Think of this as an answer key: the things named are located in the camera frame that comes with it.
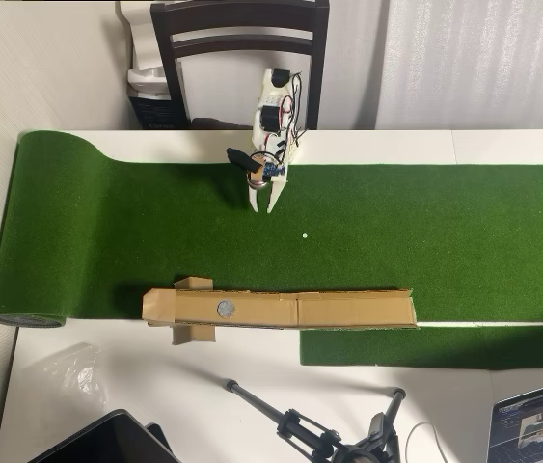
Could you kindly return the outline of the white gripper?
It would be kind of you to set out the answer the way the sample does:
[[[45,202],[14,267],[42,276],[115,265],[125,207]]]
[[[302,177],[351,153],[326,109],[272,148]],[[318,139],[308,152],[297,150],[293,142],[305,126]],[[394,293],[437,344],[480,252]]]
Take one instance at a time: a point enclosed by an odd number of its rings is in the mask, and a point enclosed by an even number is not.
[[[298,140],[290,130],[279,133],[253,131],[252,142],[255,151],[250,158],[259,164],[253,173],[247,174],[248,199],[254,212],[258,212],[258,193],[270,183],[270,196],[266,211],[271,213],[280,198],[288,174],[288,166],[298,152]]]

